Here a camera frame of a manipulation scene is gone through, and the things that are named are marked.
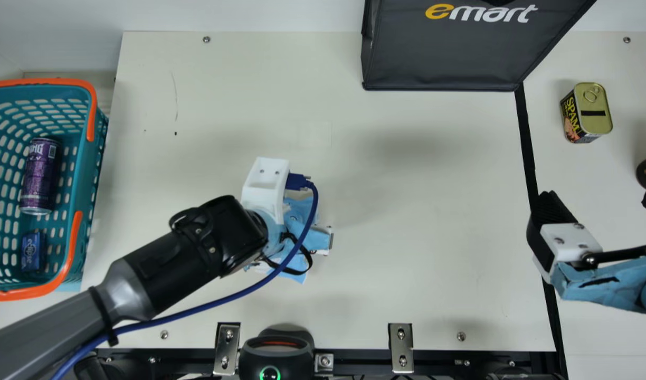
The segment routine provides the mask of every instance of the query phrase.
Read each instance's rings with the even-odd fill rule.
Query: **teal plastic basket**
[[[43,296],[61,284],[79,288],[107,129],[88,82],[0,82],[0,301]],[[55,207],[45,216],[18,207],[34,137],[59,140],[63,151]],[[34,231],[46,236],[46,265],[22,272],[21,236]]]

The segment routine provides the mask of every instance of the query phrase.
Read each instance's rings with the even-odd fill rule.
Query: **white table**
[[[614,129],[573,145],[559,101],[584,81],[607,90]],[[646,158],[646,33],[569,33],[525,87],[539,190],[555,190],[606,250],[646,244],[634,175]],[[571,301],[559,308],[572,378],[646,378],[646,315]]]
[[[84,288],[175,212],[239,195],[256,156],[313,176],[335,247],[303,286],[276,279],[121,347],[209,348],[217,322],[240,321],[242,339],[290,322],[327,348],[385,349],[386,324],[412,322],[415,349],[554,349],[513,94],[364,91],[356,33],[203,35],[123,36]],[[259,278],[214,281],[169,312]],[[0,327],[62,297],[0,305]]]

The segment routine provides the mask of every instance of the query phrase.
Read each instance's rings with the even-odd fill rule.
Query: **green led light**
[[[274,372],[277,374],[277,377],[276,377],[276,378],[273,378],[273,377],[265,378],[265,377],[264,377],[264,373],[265,373],[265,371],[267,371],[268,369],[272,369],[272,370],[274,370]],[[275,366],[266,366],[265,368],[263,368],[263,369],[260,371],[260,380],[280,380],[280,371],[279,371],[279,369],[278,369],[278,368],[276,368]]]

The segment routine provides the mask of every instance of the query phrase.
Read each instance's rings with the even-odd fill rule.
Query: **blue box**
[[[39,232],[23,236],[21,244],[21,270],[23,272],[43,269],[45,240],[45,236]]]

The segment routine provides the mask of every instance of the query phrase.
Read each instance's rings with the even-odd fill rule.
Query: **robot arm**
[[[527,241],[544,281],[563,300],[600,303],[646,313],[646,245],[603,252],[555,192],[533,205]],[[618,262],[600,268],[600,264]]]
[[[303,187],[311,188],[312,198],[284,197],[285,190]],[[284,270],[305,241],[310,249],[330,248],[331,231],[313,231],[306,240],[317,204],[316,187],[289,173],[286,160],[258,158],[241,203],[227,195],[179,212],[169,233],[116,260],[98,286],[0,330],[0,378],[36,378],[105,335],[116,344],[115,324],[150,320],[217,277],[258,259],[280,258],[277,269],[239,293],[258,289]],[[291,246],[281,236],[290,231],[299,238],[282,255]]]
[[[0,378],[31,378],[118,322],[154,318],[267,243],[262,219],[232,196],[185,210],[170,226],[112,263],[98,286],[0,330]]]

